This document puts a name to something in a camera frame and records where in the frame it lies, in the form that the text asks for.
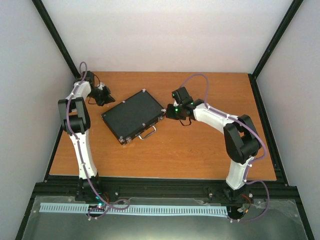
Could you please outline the black poker set case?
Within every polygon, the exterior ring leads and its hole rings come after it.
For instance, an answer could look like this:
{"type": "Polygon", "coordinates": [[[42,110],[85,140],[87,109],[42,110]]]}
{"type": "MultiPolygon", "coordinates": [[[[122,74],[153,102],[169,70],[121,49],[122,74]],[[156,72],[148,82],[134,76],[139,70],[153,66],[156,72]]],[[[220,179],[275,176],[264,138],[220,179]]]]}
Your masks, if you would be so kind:
{"type": "Polygon", "coordinates": [[[146,90],[101,114],[101,118],[121,145],[134,138],[145,140],[157,131],[155,124],[166,116],[166,109],[146,90]]]}

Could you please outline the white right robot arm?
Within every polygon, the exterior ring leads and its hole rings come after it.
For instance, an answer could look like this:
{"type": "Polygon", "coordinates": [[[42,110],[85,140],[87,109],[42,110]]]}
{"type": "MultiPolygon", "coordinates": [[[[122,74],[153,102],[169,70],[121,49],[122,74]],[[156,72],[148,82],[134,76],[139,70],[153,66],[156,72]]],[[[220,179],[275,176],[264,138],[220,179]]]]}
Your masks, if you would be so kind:
{"type": "Polygon", "coordinates": [[[236,116],[218,110],[198,99],[187,104],[168,104],[166,117],[182,122],[189,119],[202,122],[218,130],[224,136],[225,148],[230,158],[227,186],[222,194],[229,202],[234,202],[244,191],[247,176],[255,157],[266,146],[248,115],[236,116]]]}

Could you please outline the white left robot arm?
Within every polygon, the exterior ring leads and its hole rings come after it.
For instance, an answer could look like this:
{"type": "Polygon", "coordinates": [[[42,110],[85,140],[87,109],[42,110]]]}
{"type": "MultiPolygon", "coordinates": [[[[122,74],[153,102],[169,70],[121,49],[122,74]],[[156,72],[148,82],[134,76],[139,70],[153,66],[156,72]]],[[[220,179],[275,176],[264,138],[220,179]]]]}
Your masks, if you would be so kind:
{"type": "Polygon", "coordinates": [[[115,101],[104,83],[95,86],[83,80],[75,82],[71,93],[58,101],[58,110],[62,129],[68,134],[74,147],[80,192],[96,202],[103,198],[104,188],[99,185],[99,174],[89,142],[91,120],[86,106],[87,98],[94,99],[98,106],[115,101]]]}

